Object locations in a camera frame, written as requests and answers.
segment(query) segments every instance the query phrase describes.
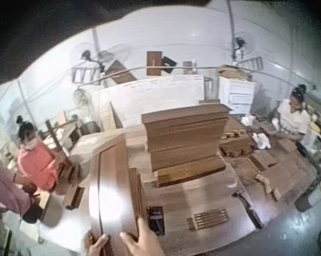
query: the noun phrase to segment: face mask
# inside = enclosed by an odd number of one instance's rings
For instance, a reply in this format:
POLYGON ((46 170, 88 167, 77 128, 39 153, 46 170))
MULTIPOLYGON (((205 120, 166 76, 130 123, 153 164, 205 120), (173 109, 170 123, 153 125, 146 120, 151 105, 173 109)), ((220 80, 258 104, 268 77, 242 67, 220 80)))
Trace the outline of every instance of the face mask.
POLYGON ((33 150, 37 145, 37 138, 32 139, 26 143, 26 149, 33 150))

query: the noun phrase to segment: person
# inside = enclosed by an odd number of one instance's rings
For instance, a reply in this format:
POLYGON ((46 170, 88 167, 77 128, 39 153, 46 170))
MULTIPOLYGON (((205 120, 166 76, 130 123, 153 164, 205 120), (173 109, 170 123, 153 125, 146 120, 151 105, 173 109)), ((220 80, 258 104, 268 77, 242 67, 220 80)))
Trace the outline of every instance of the person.
POLYGON ((42 215, 42 208, 15 183, 29 185, 31 181, 18 173, 0 167, 0 213, 10 210, 19 214, 25 222, 36 223, 42 215))
MULTIPOLYGON (((123 243, 132 256, 165 256, 165 253, 158 241, 156 234, 151 231, 146 222, 139 217, 137 220, 139 238, 135 241, 127 233, 120 233, 123 243)), ((104 234, 99 237, 96 243, 91 243, 92 234, 89 231, 84 237, 84 249, 86 252, 83 256, 99 256, 100 250, 109 241, 109 236, 104 234)))
POLYGON ((309 125, 309 114, 303 106, 305 91, 303 85, 294 88, 291 97, 284 99, 277 109, 279 131, 293 140, 306 134, 309 125))
POLYGON ((20 140, 19 169, 39 189, 53 191, 58 180, 55 164, 59 155, 43 144, 30 122, 20 124, 18 137, 20 140))

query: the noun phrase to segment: pink shirt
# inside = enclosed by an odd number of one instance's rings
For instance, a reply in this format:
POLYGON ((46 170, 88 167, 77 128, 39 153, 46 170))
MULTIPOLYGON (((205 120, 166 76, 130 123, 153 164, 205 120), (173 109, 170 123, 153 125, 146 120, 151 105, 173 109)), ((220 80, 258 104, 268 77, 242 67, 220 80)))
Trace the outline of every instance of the pink shirt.
POLYGON ((54 153, 40 140, 34 150, 27 150, 21 145, 18 154, 18 166, 38 188, 51 189, 58 179, 54 166, 57 153, 54 153))
POLYGON ((0 203, 8 210, 24 215, 32 204, 29 195, 13 182, 14 173, 0 167, 0 203))

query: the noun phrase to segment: black hair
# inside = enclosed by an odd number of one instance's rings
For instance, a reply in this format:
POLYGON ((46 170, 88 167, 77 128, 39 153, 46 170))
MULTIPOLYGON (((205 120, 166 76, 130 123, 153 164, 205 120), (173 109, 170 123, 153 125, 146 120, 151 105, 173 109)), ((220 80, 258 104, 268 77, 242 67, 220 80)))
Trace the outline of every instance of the black hair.
POLYGON ((291 96, 295 97, 299 103, 304 102, 304 92, 300 87, 294 88, 291 92, 291 96))
POLYGON ((23 118, 22 118, 22 116, 17 116, 17 118, 16 118, 16 123, 17 123, 17 124, 22 124, 22 123, 23 123, 23 118))
POLYGON ((18 138, 24 141, 25 137, 30 133, 34 132, 35 128, 31 122, 22 122, 20 128, 18 129, 18 138))
POLYGON ((298 85, 298 88, 302 91, 303 94, 306 93, 306 85, 304 85, 304 84, 299 84, 299 85, 298 85))

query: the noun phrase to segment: woman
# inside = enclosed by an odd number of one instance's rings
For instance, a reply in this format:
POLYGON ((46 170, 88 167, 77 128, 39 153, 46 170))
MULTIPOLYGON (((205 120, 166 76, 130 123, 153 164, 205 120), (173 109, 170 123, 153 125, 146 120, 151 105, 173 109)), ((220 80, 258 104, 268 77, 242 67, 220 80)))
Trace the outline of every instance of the woman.
POLYGON ((306 134, 309 125, 309 114, 304 107, 305 90, 302 86, 294 88, 291 97, 284 99, 278 108, 279 129, 293 139, 306 134))
POLYGON ((52 192, 58 179, 55 166, 58 154, 43 144, 30 122, 20 124, 18 137, 21 144, 18 166, 21 172, 39 189, 52 192))
POLYGON ((10 210, 22 216, 25 222, 36 223, 42 215, 42 208, 15 183, 29 185, 31 181, 0 167, 0 213, 10 210))

